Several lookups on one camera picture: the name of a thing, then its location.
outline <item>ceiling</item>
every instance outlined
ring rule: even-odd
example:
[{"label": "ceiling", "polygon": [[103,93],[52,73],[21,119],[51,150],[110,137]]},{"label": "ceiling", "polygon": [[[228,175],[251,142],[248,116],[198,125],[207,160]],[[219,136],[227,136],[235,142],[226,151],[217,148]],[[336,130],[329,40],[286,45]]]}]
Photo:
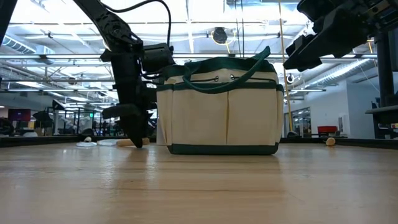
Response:
[{"label": "ceiling", "polygon": [[[102,2],[114,9],[122,9],[137,4],[141,0],[102,0]],[[271,48],[273,54],[283,52],[277,0],[243,0],[243,10],[240,7],[240,1],[235,9],[234,4],[231,4],[232,0],[165,0],[165,2],[172,13],[170,41],[175,53],[239,54],[243,51],[243,45],[246,54],[256,54],[266,46]],[[284,1],[282,3],[283,41],[286,47],[300,34],[311,32],[308,19],[296,10],[297,2]],[[119,16],[130,25],[131,30],[144,41],[144,44],[166,41],[167,12],[158,2],[119,14]],[[217,44],[211,38],[215,27],[224,27],[228,35],[228,47]],[[18,0],[7,36],[28,46],[36,54],[42,54],[43,49],[47,54],[100,54],[104,51],[103,41],[97,28],[73,0]],[[368,50],[367,45],[357,48],[357,52]],[[0,48],[0,52],[21,54],[5,46]],[[49,75],[52,80],[71,77],[104,80],[113,78],[109,66],[57,66],[59,62],[93,64],[99,61],[57,60],[52,62],[53,65],[37,63],[33,60],[6,61],[8,65],[28,70],[29,73],[25,71],[25,73],[13,74],[22,75],[25,79],[49,78]],[[185,60],[177,60],[177,63],[184,62]],[[274,66],[282,83],[282,64],[275,63]],[[299,75],[296,70],[289,70],[287,73]],[[7,76],[5,72],[0,72],[0,75],[8,79],[16,78]],[[113,82],[97,82],[70,85],[65,82],[52,85],[57,88],[92,88],[94,86],[110,89],[112,84]],[[90,97],[91,100],[103,100],[103,98],[96,98],[96,93]],[[107,97],[118,98],[113,92],[108,93]]]}]

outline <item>yellow pole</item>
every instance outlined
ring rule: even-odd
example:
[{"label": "yellow pole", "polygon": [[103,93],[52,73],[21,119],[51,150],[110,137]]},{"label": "yellow pole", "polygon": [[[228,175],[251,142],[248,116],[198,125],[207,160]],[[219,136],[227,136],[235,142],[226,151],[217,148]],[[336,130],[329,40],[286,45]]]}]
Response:
[{"label": "yellow pole", "polygon": [[[280,25],[280,39],[282,42],[282,61],[283,61],[283,63],[285,63],[285,44],[284,44],[284,31],[283,31],[283,27],[282,27],[281,0],[279,0],[279,25]],[[290,96],[289,96],[289,89],[287,88],[287,77],[286,77],[286,69],[285,68],[284,68],[284,80],[285,80],[287,107],[289,109],[289,126],[290,126],[290,130],[293,131],[292,109],[290,107]]]}]

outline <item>monitor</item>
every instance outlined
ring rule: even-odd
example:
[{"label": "monitor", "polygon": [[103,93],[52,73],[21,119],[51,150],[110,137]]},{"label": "monitor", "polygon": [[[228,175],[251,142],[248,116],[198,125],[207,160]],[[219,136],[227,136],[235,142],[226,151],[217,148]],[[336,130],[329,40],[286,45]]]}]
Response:
[{"label": "monitor", "polygon": [[30,109],[8,109],[9,121],[30,121]]}]

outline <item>wooden table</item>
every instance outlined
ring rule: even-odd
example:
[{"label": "wooden table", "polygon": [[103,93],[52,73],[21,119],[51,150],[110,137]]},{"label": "wooden table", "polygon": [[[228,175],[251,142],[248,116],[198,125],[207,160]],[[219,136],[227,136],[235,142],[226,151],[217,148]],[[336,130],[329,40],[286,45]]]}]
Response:
[{"label": "wooden table", "polygon": [[281,144],[175,156],[53,144],[0,149],[0,223],[398,223],[398,151]]}]

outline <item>green handle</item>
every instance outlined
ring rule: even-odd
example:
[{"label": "green handle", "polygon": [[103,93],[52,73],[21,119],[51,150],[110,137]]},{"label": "green handle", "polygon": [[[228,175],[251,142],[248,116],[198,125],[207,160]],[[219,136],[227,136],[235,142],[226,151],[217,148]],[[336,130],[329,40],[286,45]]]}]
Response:
[{"label": "green handle", "polygon": [[257,60],[257,62],[249,69],[248,72],[246,72],[244,75],[242,75],[240,78],[235,79],[234,81],[230,83],[226,83],[224,85],[218,86],[218,87],[213,87],[213,88],[200,88],[196,86],[194,83],[191,82],[191,75],[193,71],[191,71],[188,67],[185,67],[184,75],[182,77],[182,80],[184,83],[192,88],[193,90],[196,90],[200,93],[206,93],[206,94],[219,94],[219,93],[224,93],[227,91],[234,90],[237,86],[245,83],[248,81],[256,71],[259,70],[259,68],[262,65],[262,62],[265,58],[267,58],[271,53],[271,50],[269,47],[266,47],[262,52],[258,53],[254,58]]}]

